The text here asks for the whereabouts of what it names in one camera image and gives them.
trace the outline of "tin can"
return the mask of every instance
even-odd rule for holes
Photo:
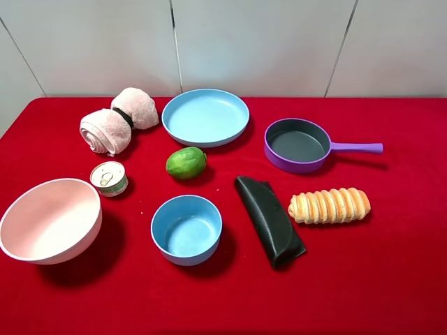
[[[124,166],[118,162],[105,162],[93,169],[90,182],[105,197],[114,197],[124,192],[129,184]]]

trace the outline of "large pink bowl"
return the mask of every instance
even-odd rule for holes
[[[98,192],[79,179],[55,179],[27,191],[0,221],[0,247],[10,257],[55,264],[79,255],[101,227]]]

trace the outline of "pan handle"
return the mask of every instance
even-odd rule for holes
[[[355,143],[332,142],[330,144],[330,148],[334,151],[363,151],[363,152],[372,152],[373,154],[383,153],[383,144],[381,143],[355,144]]]

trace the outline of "pink towel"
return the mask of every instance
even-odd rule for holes
[[[88,114],[81,120],[81,136],[98,154],[108,152],[113,157],[125,150],[131,141],[131,125],[148,129],[159,122],[155,102],[140,89],[123,90],[113,99],[110,108]]]

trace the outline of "blue plate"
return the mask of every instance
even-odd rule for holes
[[[218,147],[237,138],[249,122],[249,109],[234,94],[196,89],[173,98],[163,110],[163,126],[178,142],[199,148]]]
[[[206,261],[216,251],[222,217],[216,206],[197,195],[168,200],[154,214],[151,235],[169,261],[183,266]]]

